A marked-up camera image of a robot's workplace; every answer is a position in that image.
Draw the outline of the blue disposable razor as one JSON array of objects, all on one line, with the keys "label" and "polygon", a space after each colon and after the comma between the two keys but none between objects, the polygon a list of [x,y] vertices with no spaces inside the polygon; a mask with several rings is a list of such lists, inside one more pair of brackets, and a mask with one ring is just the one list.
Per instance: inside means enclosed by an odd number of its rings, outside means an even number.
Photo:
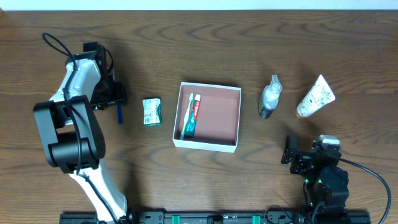
[{"label": "blue disposable razor", "polygon": [[117,105],[117,119],[118,119],[118,124],[123,124],[123,112],[122,112],[122,106],[120,104]]}]

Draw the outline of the green Dettol soap pack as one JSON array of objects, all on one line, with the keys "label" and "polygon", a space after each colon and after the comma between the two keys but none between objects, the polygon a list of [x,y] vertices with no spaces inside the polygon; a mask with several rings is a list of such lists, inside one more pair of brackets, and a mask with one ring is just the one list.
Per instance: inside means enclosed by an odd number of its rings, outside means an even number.
[{"label": "green Dettol soap pack", "polygon": [[144,126],[158,126],[162,124],[161,99],[149,98],[142,101],[144,109]]}]

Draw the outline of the green toothbrush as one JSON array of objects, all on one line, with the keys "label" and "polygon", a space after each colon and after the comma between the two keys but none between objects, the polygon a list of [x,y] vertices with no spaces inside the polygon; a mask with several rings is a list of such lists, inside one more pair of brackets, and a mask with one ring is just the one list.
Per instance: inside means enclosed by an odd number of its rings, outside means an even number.
[{"label": "green toothbrush", "polygon": [[185,129],[186,129],[186,126],[187,126],[187,123],[188,123],[188,119],[189,119],[189,116],[190,116],[190,110],[191,110],[190,108],[191,108],[191,105],[192,105],[193,98],[194,98],[194,92],[191,92],[190,96],[189,96],[189,99],[188,99],[188,106],[187,106],[187,109],[186,109],[186,112],[185,112],[185,116],[184,116],[184,120],[183,120],[183,128],[182,128],[182,132],[181,132],[181,135],[180,135],[180,140],[184,139]]}]

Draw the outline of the Colgate toothpaste tube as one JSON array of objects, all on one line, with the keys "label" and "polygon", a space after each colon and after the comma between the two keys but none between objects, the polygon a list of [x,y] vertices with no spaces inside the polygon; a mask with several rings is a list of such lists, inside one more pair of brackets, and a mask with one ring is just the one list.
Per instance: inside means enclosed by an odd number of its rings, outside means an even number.
[{"label": "Colgate toothpaste tube", "polygon": [[186,128],[185,128],[185,135],[188,137],[191,137],[191,138],[193,138],[195,135],[195,128],[196,128],[197,119],[198,119],[198,110],[200,107],[200,102],[201,102],[201,95],[196,94],[195,99],[193,101],[193,108],[192,108],[189,120],[188,120]]}]

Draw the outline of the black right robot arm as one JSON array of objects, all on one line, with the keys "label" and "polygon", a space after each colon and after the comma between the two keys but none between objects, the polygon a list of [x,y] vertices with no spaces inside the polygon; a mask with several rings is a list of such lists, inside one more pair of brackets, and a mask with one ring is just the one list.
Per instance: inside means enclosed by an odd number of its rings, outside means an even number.
[{"label": "black right robot arm", "polygon": [[340,157],[340,140],[334,136],[321,135],[311,152],[299,150],[293,135],[286,137],[281,163],[304,178],[304,210],[294,214],[294,223],[351,223],[345,210],[349,179],[338,167]]}]

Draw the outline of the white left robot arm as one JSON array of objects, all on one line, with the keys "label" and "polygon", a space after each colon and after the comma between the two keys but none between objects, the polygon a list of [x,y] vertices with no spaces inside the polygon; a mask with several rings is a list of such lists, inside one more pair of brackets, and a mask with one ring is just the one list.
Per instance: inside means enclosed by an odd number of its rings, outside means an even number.
[{"label": "white left robot arm", "polygon": [[96,209],[92,218],[75,215],[60,223],[129,223],[127,198],[106,167],[106,143],[95,110],[127,102],[124,85],[114,79],[111,53],[98,42],[67,58],[65,78],[33,114],[47,162],[74,179]]}]

